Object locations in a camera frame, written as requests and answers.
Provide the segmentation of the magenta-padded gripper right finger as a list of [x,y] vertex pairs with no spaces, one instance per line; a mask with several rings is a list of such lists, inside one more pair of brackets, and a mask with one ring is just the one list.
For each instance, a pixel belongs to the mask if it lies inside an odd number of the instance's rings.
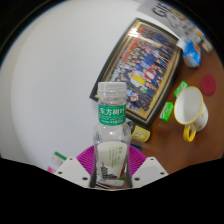
[[155,157],[146,157],[134,147],[130,147],[128,171],[133,188],[143,187],[168,175]]

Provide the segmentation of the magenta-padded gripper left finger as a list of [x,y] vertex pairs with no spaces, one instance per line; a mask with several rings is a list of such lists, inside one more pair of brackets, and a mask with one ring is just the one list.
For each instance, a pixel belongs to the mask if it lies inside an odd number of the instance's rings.
[[81,187],[89,188],[94,169],[94,147],[91,146],[77,157],[68,157],[57,169],[55,175]]

